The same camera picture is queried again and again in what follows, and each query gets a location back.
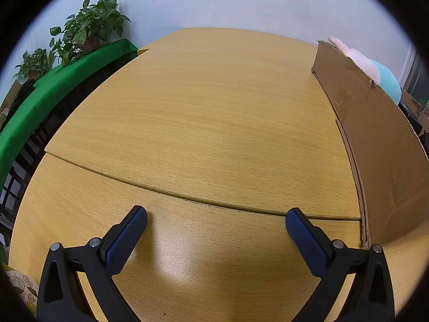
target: cardboard flap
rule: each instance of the cardboard flap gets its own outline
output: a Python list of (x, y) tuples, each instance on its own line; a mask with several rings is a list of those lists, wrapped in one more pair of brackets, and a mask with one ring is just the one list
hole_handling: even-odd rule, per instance
[(429, 162), (393, 100), (348, 57), (319, 41), (313, 66), (344, 129), (359, 170), (368, 247), (429, 218)]
[(415, 116), (418, 116), (419, 112), (422, 110), (422, 106), (410, 94), (408, 94), (404, 90), (401, 91), (401, 102), (406, 104)]

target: green cloth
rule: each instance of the green cloth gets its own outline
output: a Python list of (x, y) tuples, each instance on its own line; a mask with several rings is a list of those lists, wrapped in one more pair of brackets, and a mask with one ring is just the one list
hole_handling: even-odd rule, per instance
[(55, 106), (83, 80), (137, 47), (121, 39), (106, 44), (69, 65), (61, 65), (36, 81), (36, 88), (0, 133), (0, 185), (3, 187), (14, 160), (33, 131)]

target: screw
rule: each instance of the screw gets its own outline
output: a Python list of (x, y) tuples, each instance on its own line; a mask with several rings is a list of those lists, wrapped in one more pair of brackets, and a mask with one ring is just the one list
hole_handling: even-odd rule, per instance
[(101, 240), (98, 237), (94, 237), (89, 241), (91, 247), (97, 247), (101, 243)]
[(60, 244), (58, 242), (54, 242), (51, 244), (51, 251), (56, 251), (60, 247)]
[(380, 245), (374, 245), (372, 246), (372, 249), (374, 250), (374, 252), (376, 253), (381, 253), (383, 251), (383, 249), (381, 248)]
[(344, 247), (344, 242), (341, 240), (333, 240), (332, 244), (335, 248), (341, 249)]

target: stuffed toy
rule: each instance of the stuffed toy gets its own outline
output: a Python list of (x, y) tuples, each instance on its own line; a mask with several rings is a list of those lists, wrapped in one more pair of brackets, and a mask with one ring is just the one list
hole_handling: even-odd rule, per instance
[(328, 40), (346, 57), (352, 59), (353, 62), (361, 68), (366, 75), (368, 75), (368, 77), (370, 77), (387, 93), (390, 98), (392, 98), (396, 105), (399, 104), (402, 94), (401, 87), (394, 74), (392, 74), (387, 67), (375, 60), (368, 59), (358, 50), (347, 47), (335, 37), (330, 36), (328, 37)]

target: wooden table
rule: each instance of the wooden table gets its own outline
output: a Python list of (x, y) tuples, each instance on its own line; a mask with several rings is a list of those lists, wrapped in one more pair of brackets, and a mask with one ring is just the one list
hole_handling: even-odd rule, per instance
[[(102, 237), (135, 204), (148, 211), (148, 226), (114, 281), (142, 321), (290, 321), (318, 283), (282, 216), (163, 195), (49, 154), (22, 201), (9, 264), (39, 281), (53, 242), (79, 246)], [(312, 222), (331, 238), (360, 244), (359, 221)]]
[[(287, 210), (299, 206), (330, 238), (361, 243), (347, 153), (310, 73), (316, 48), (189, 29), (145, 49), (51, 140), (21, 204), (10, 265), (39, 280), (51, 243), (82, 245), (140, 204), (148, 227), (114, 281), (142, 321), (291, 320), (318, 280), (287, 234)], [(384, 247), (396, 308), (428, 248), (429, 223)]]
[(182, 29), (85, 100), (46, 148), (89, 170), (197, 202), (360, 219), (316, 47), (234, 29)]

